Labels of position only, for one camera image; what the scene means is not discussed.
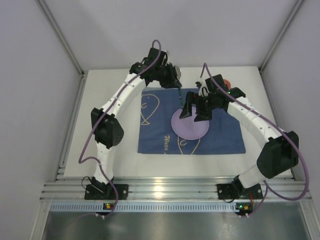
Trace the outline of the blue fish-print cloth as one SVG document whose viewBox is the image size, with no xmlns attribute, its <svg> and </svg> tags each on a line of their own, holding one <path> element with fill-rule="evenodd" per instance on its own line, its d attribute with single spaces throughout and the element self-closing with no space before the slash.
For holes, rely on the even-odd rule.
<svg viewBox="0 0 320 240">
<path fill-rule="evenodd" d="M 195 139 L 177 135 L 172 117 L 180 109 L 177 89 L 147 87 L 141 94 L 138 152 L 169 155 L 244 154 L 246 148 L 240 123 L 222 109 L 212 111 L 212 119 L 201 124 L 206 134 Z"/>
</svg>

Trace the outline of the spoon with green handle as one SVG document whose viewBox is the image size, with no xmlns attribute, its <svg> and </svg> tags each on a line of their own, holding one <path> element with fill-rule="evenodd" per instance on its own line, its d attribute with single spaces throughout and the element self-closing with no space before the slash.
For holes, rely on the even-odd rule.
<svg viewBox="0 0 320 240">
<path fill-rule="evenodd" d="M 179 105 L 180 105 L 180 108 L 182 109 L 183 108 L 183 100 L 182 100 L 182 92 L 181 92 L 182 84 L 180 83 L 181 70 L 177 65 L 174 66 L 174 70 L 176 72 L 177 80 L 179 82 L 177 89 L 178 89 L 178 96 L 179 96 Z"/>
</svg>

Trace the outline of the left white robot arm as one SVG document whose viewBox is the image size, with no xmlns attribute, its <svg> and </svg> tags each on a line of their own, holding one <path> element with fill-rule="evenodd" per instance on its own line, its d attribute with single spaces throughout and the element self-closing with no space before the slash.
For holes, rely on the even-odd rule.
<svg viewBox="0 0 320 240">
<path fill-rule="evenodd" d="M 181 71 L 172 63 L 160 66 L 143 66 L 136 63 L 127 74 L 123 84 L 101 108 L 91 111 L 91 136 L 94 136 L 97 147 L 97 167 L 94 179 L 101 184 L 108 185 L 114 178 L 112 154 L 124 137 L 124 130 L 119 117 L 131 104 L 132 100 L 142 92 L 152 81 L 158 81 L 165 89 L 180 88 Z"/>
</svg>

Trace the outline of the purple plastic plate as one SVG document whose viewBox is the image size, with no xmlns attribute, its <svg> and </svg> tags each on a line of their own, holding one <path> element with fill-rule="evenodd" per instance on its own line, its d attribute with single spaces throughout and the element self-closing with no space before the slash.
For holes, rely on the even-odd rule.
<svg viewBox="0 0 320 240">
<path fill-rule="evenodd" d="M 177 136 L 184 140 L 198 140 L 206 135 L 209 130 L 210 122 L 198 121 L 195 122 L 196 108 L 193 106 L 191 108 L 192 116 L 180 119 L 180 114 L 182 109 L 178 109 L 171 118 L 171 127 Z"/>
</svg>

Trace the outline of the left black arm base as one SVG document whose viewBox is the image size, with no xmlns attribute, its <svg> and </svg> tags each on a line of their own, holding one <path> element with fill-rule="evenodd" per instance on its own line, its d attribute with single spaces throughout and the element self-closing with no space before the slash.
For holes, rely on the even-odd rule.
<svg viewBox="0 0 320 240">
<path fill-rule="evenodd" d="M 128 184 L 114 184 L 114 188 L 110 183 L 103 183 L 96 180 L 95 177 L 85 176 L 81 181 L 81 186 L 85 189 L 85 200 L 126 200 L 129 194 Z"/>
</svg>

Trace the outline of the orange plastic cup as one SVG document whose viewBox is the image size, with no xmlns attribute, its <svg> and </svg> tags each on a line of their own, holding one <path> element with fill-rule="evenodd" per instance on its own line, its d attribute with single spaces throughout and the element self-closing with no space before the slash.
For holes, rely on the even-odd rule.
<svg viewBox="0 0 320 240">
<path fill-rule="evenodd" d="M 223 82 L 227 86 L 228 89 L 231 88 L 231 83 L 227 79 L 224 79 Z"/>
</svg>

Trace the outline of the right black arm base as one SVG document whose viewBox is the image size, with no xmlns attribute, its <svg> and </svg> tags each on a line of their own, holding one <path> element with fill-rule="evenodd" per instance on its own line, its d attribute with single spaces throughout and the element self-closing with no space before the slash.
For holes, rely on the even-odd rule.
<svg viewBox="0 0 320 240">
<path fill-rule="evenodd" d="M 263 198 L 261 185 L 255 184 L 244 188 L 238 179 L 231 183 L 218 183 L 217 194 L 219 200 L 261 200 Z"/>
</svg>

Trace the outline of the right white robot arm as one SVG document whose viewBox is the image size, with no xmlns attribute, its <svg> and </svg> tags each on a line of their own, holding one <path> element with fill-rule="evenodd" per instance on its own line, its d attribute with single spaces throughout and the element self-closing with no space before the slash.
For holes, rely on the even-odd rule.
<svg viewBox="0 0 320 240">
<path fill-rule="evenodd" d="M 239 88 L 231 88 L 228 94 L 230 97 L 220 90 L 209 92 L 207 88 L 198 93 L 189 91 L 186 93 L 185 104 L 179 117 L 191 117 L 193 105 L 196 106 L 196 122 L 211 120 L 212 111 L 222 109 L 238 120 L 254 137 L 261 147 L 261 153 L 252 167 L 233 179 L 237 188 L 249 189 L 295 167 L 299 163 L 298 135 L 294 131 L 283 132 L 268 119 L 263 119 Z"/>
</svg>

